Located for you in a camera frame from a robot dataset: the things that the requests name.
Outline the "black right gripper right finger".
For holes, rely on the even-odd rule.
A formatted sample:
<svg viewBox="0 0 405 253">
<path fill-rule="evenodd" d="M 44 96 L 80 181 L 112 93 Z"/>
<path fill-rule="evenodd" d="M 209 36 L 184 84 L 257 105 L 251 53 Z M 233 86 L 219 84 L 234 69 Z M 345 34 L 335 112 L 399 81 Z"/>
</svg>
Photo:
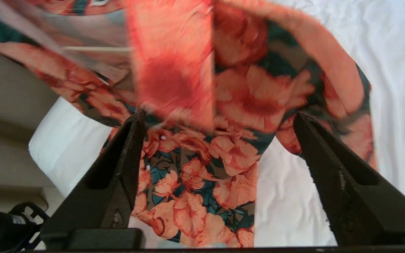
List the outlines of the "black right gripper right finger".
<svg viewBox="0 0 405 253">
<path fill-rule="evenodd" d="M 293 125 L 337 244 L 405 245 L 405 195 L 312 116 Z"/>
</svg>

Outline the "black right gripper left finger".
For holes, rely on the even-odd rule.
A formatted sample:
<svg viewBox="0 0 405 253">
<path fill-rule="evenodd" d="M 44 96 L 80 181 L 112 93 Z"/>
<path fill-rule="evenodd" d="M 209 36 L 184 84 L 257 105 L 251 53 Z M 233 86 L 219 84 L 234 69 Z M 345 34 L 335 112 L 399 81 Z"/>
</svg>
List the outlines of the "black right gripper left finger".
<svg viewBox="0 0 405 253">
<path fill-rule="evenodd" d="M 41 229 L 47 248 L 143 248 L 141 229 L 128 228 L 138 187 L 146 126 L 130 116 Z"/>
</svg>

